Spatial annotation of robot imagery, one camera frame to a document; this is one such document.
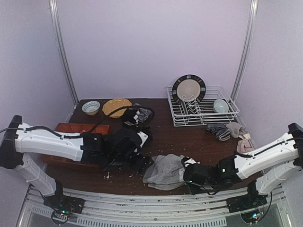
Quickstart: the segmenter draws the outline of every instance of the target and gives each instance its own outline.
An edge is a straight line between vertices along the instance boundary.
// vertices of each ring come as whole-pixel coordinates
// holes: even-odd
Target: black rimmed plate
[[[196,75],[184,75],[177,79],[172,86],[172,97],[177,104],[181,104],[182,100],[200,102],[206,92],[204,81]]]

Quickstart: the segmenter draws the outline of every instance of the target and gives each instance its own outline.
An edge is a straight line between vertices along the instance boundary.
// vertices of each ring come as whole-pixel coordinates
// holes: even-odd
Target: cloth
[[[148,183],[151,188],[169,191],[184,184],[184,167],[181,163],[183,155],[167,156],[159,155],[152,157],[154,164],[149,167],[143,177],[143,183]]]
[[[239,136],[248,134],[248,131],[246,130],[246,128],[236,122],[231,122],[231,123],[227,124],[226,127],[231,130],[231,135],[234,138],[238,138]]]
[[[250,146],[250,143],[247,140],[240,140],[237,146],[237,152],[240,154],[244,154],[250,151],[253,151],[254,148]]]
[[[227,141],[230,139],[231,130],[228,129],[223,123],[207,124],[206,130],[215,134],[216,138],[220,141]]]

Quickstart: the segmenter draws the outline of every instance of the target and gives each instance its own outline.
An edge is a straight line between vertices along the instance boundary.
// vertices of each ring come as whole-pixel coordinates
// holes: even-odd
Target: dish rack
[[[237,105],[221,86],[208,86],[202,101],[197,102],[194,96],[182,97],[177,104],[171,94],[172,86],[167,87],[171,116],[175,127],[201,126],[211,123],[228,124],[237,118],[240,112]],[[229,106],[227,113],[216,113],[213,109],[216,99],[223,99]]]

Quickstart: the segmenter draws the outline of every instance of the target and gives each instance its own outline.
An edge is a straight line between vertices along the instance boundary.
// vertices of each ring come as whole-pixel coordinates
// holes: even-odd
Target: white bowl
[[[229,111],[228,104],[223,99],[217,99],[214,102],[214,111],[216,113],[227,113]]]
[[[99,102],[90,101],[90,102],[85,103],[82,106],[82,111],[84,113],[86,113],[87,115],[94,116],[94,115],[96,115],[96,113],[98,113],[99,108],[100,108],[100,103]]]

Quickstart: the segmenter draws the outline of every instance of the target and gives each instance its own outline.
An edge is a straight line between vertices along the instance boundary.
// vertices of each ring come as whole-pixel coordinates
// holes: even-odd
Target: wooden table
[[[95,116],[88,116],[82,112],[81,107],[89,100],[81,100],[70,123],[95,124],[103,118],[100,110]],[[101,106],[108,100],[98,100]],[[151,107],[155,110],[155,118],[150,123],[154,140],[144,145],[142,153],[149,156],[156,155],[184,155],[190,156],[202,165],[216,165],[222,158],[233,155],[238,139],[218,141],[214,135],[205,131],[204,127],[179,127],[174,128],[167,99],[130,99],[134,103]],[[119,119],[107,119],[102,124],[110,125],[111,133],[121,128]],[[49,166],[47,173],[58,179],[64,187],[88,191],[103,192],[122,195],[176,195],[188,194],[185,186],[172,191],[160,191],[149,188],[142,183],[142,175],[132,172],[129,168],[110,168],[105,172],[87,173],[81,170],[69,170],[64,167]],[[232,189],[247,186],[252,180],[261,176],[257,173],[242,183],[234,185]]]

